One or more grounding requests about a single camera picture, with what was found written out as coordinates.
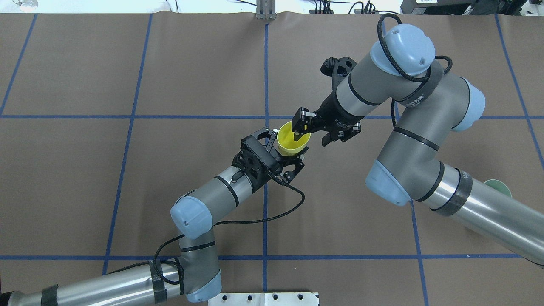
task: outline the white label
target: white label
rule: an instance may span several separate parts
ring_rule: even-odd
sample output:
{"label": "white label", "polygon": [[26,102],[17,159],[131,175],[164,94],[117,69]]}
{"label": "white label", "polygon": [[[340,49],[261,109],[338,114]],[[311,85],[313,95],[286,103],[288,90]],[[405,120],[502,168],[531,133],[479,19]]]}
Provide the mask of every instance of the white label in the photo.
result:
{"label": "white label", "polygon": [[427,8],[417,8],[412,11],[412,15],[423,15]]}

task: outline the metal bracket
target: metal bracket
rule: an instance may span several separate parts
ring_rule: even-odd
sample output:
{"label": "metal bracket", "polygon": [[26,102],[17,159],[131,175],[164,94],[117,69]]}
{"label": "metal bracket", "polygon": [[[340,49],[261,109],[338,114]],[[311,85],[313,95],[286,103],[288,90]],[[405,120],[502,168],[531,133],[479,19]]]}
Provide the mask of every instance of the metal bracket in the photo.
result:
{"label": "metal bracket", "polygon": [[257,19],[276,19],[276,0],[257,0]]}
{"label": "metal bracket", "polygon": [[220,293],[208,306],[319,306],[319,293]]}

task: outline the blue joint cap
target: blue joint cap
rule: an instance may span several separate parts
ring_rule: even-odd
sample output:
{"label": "blue joint cap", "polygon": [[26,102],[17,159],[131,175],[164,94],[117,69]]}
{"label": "blue joint cap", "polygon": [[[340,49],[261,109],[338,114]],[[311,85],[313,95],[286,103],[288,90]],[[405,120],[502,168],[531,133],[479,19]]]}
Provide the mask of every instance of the blue joint cap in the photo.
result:
{"label": "blue joint cap", "polygon": [[170,216],[182,234],[197,239],[212,228],[212,213],[197,198],[181,197],[170,209]]}
{"label": "blue joint cap", "polygon": [[365,181],[368,189],[372,190],[375,194],[388,200],[389,202],[404,206],[410,201],[408,192],[404,190],[404,187],[395,179],[395,177],[382,165],[379,161],[374,161],[374,165],[368,173]]}
{"label": "blue joint cap", "polygon": [[472,86],[465,78],[462,78],[468,85],[468,108],[461,122],[455,126],[452,131],[461,132],[472,126],[476,120],[480,119],[485,109],[485,96],[476,87]]}
{"label": "blue joint cap", "polygon": [[209,283],[193,293],[186,294],[187,300],[191,303],[207,301],[221,293],[221,288],[221,270],[219,270],[219,273]]}
{"label": "blue joint cap", "polygon": [[[435,59],[435,45],[416,26],[401,23],[389,30],[384,39],[395,62],[410,76],[416,76],[427,70]],[[370,58],[381,70],[400,76],[385,56],[380,41],[372,46]]]}

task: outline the blue grid line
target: blue grid line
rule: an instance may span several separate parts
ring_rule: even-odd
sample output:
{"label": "blue grid line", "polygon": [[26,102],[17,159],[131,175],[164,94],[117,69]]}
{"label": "blue grid line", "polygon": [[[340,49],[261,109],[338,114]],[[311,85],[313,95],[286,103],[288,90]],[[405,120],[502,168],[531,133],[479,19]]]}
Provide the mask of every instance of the blue grid line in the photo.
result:
{"label": "blue grid line", "polygon": [[[135,115],[135,119],[291,119],[288,115]],[[6,119],[130,119],[132,115],[0,115]],[[365,119],[390,119],[390,115],[369,115]],[[481,116],[480,119],[525,120],[526,116]],[[542,120],[544,116],[528,116]]]}
{"label": "blue grid line", "polygon": [[421,244],[419,242],[419,232],[417,230],[416,209],[413,207],[413,200],[410,200],[410,209],[412,211],[413,236],[416,241],[417,262],[419,265],[419,277],[421,278],[421,288],[423,290],[423,302],[429,306],[429,296],[427,294],[427,283],[425,281],[425,270],[423,269],[423,259],[421,256]]}
{"label": "blue grid line", "polygon": [[127,140],[125,143],[125,152],[123,153],[123,161],[121,163],[121,173],[119,174],[119,183],[117,185],[117,193],[115,195],[115,204],[112,213],[112,223],[109,229],[108,244],[106,246],[106,258],[104,259],[104,266],[102,268],[102,275],[108,272],[108,257],[112,250],[113,233],[115,230],[115,221],[117,219],[117,211],[119,208],[119,199],[121,198],[121,188],[123,185],[123,178],[125,176],[125,166],[127,164],[128,148],[131,144],[132,127],[134,126],[134,117],[136,114],[136,106],[138,105],[138,95],[140,93],[141,77],[144,72],[145,55],[147,52],[147,43],[149,42],[149,34],[151,31],[151,22],[153,21],[153,14],[149,14],[149,21],[147,23],[147,32],[145,35],[144,50],[141,55],[140,71],[138,72],[138,82],[136,83],[136,92],[134,93],[134,102],[132,104],[131,122],[128,126]]}
{"label": "blue grid line", "polygon": [[34,18],[32,18],[32,23],[30,24],[30,28],[28,29],[27,37],[24,40],[23,48],[21,49],[21,53],[19,54],[19,59],[17,59],[17,63],[15,64],[15,68],[13,69],[13,74],[11,74],[11,79],[9,80],[8,88],[5,91],[4,100],[2,101],[2,105],[0,106],[0,115],[2,115],[2,113],[4,112],[5,104],[8,102],[11,86],[13,86],[13,82],[15,81],[15,76],[17,75],[19,65],[21,64],[21,60],[23,59],[24,51],[27,48],[28,41],[30,40],[30,35],[32,35],[32,30],[34,29],[34,25],[36,24],[36,19],[38,19],[38,15],[34,14]]}
{"label": "blue grid line", "polygon": [[[268,26],[264,25],[264,124],[269,126],[268,107]],[[268,218],[268,184],[264,185],[263,219]],[[268,291],[268,223],[263,223],[263,292]]]}
{"label": "blue grid line", "polygon": [[[174,255],[159,256],[159,259],[171,259]],[[262,255],[219,255],[219,260],[262,260]],[[267,260],[396,260],[396,259],[489,259],[523,258],[515,253],[507,254],[399,254],[399,255],[267,255]],[[151,260],[152,255],[0,255],[0,260]]]}
{"label": "blue grid line", "polygon": [[533,125],[531,124],[529,113],[527,112],[527,107],[525,106],[525,102],[523,101],[523,95],[521,94],[520,86],[517,83],[516,74],[514,73],[514,69],[512,68],[512,63],[510,62],[510,57],[508,56],[508,51],[506,50],[506,44],[504,42],[503,31],[500,27],[498,14],[495,14],[495,22],[497,23],[497,30],[499,31],[500,43],[503,46],[504,57],[506,58],[506,63],[508,63],[510,74],[512,75],[512,79],[514,80],[514,86],[516,87],[517,96],[520,98],[521,107],[523,108],[523,114],[525,115],[525,119],[527,120],[527,125],[529,126],[531,137],[533,138],[533,143],[535,145],[536,153],[538,154],[540,159],[540,166],[542,167],[542,169],[544,169],[544,158],[542,158],[542,152],[540,151],[539,142],[536,139],[535,131],[533,130]]}

